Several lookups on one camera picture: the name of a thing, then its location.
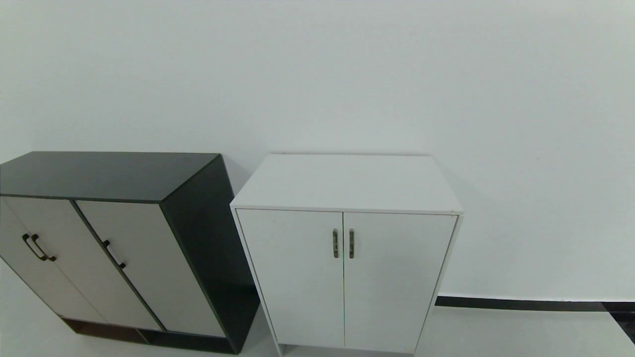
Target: gray floor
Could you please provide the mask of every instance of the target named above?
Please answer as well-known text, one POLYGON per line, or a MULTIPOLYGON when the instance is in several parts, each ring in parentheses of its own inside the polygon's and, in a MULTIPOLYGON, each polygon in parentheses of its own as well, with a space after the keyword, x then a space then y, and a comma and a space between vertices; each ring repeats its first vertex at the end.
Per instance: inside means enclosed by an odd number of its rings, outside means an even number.
MULTIPOLYGON (((425 329, 419 357, 623 356, 635 346, 608 313, 555 313, 435 308, 425 329)), ((262 311, 243 356, 275 357, 262 311)), ((13 271, 0 263, 0 357, 188 357, 226 356, 143 346, 76 335, 57 318, 13 271)), ((296 347, 291 357, 405 357, 296 347)))

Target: wooden cabinet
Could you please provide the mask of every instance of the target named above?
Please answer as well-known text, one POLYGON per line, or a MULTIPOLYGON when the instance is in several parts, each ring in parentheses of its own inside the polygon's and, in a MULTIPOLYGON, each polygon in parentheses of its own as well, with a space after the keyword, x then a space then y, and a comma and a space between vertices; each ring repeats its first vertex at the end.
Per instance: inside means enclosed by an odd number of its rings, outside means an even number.
POLYGON ((270 155, 231 206, 280 354, 415 353, 462 220, 432 158, 270 155))
POLYGON ((0 165, 0 256, 74 331, 239 353, 259 305, 219 154, 0 165))

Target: cabinet door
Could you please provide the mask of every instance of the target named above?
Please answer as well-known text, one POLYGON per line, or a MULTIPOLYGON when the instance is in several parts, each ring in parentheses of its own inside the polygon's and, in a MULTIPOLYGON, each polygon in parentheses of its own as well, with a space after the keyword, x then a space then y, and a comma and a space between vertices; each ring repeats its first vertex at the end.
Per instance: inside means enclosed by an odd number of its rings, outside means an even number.
POLYGON ((342 213, 236 211, 277 341, 343 347, 342 213))
POLYGON ((18 276, 54 312, 65 318, 105 323, 95 308, 50 260, 42 261, 42 253, 33 245, 32 234, 0 199, 0 255, 18 276))
POLYGON ((108 323, 160 330, 69 201, 7 197, 6 202, 108 323))
POLYGON ((126 263, 123 272, 168 331, 225 337, 159 205, 77 205, 126 263))
POLYGON ((344 213, 347 347, 415 352, 455 221, 344 213))

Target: door handle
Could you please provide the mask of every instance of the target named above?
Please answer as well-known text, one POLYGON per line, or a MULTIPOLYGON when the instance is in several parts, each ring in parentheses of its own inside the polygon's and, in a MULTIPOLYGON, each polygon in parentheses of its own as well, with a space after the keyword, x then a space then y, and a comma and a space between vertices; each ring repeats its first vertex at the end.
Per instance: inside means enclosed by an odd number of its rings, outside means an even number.
POLYGON ((48 256, 48 255, 44 252, 44 250, 42 249, 42 247, 38 245, 38 243, 37 243, 37 239, 38 239, 38 238, 39 238, 39 236, 38 236, 37 234, 33 234, 33 235, 31 236, 31 240, 33 241, 33 244, 35 244, 35 245, 36 245, 37 249, 40 249, 40 252, 42 252, 42 254, 44 255, 44 258, 46 258, 46 259, 48 259, 48 260, 50 260, 50 261, 52 261, 52 262, 56 261, 56 260, 57 260, 57 258, 56 258, 56 257, 49 257, 49 256, 48 256))
POLYGON ((119 263, 119 259, 115 256, 112 250, 110 250, 110 241, 105 240, 102 244, 104 245, 104 248, 106 248, 106 250, 108 251, 108 254, 110 254, 110 257, 115 261, 115 264, 117 264, 121 269, 125 268, 126 263, 124 262, 119 263))
POLYGON ((35 256, 39 259, 42 260, 43 262, 46 261, 46 256, 43 255, 42 257, 40 257, 35 250, 33 250, 33 248, 31 247, 31 245, 29 244, 29 242, 27 242, 27 239, 29 239, 31 236, 29 236, 28 234, 24 234, 22 236, 22 240, 24 241, 24 244, 27 245, 27 247, 29 247, 29 250, 31 250, 33 252, 33 254, 35 254, 35 256))
POLYGON ((337 245, 337 229, 333 230, 333 257, 335 258, 340 257, 340 249, 339 249, 339 246, 337 245))
POLYGON ((355 230, 349 229, 349 258, 355 257, 355 230))

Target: open shelf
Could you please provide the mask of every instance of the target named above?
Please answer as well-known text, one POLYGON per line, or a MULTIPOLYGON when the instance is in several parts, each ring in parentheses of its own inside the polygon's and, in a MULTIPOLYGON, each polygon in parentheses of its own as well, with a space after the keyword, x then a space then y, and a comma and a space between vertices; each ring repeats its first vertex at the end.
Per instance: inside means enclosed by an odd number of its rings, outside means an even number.
POLYGON ((139 330, 139 333, 153 346, 235 354, 234 349, 229 344, 229 340, 223 337, 185 335, 182 333, 149 330, 139 330))
POLYGON ((81 335, 102 337, 111 340, 120 340, 126 342, 134 342, 139 344, 146 344, 144 337, 135 329, 131 327, 120 327, 113 325, 104 325, 101 323, 71 320, 62 318, 66 325, 68 325, 75 333, 81 335))

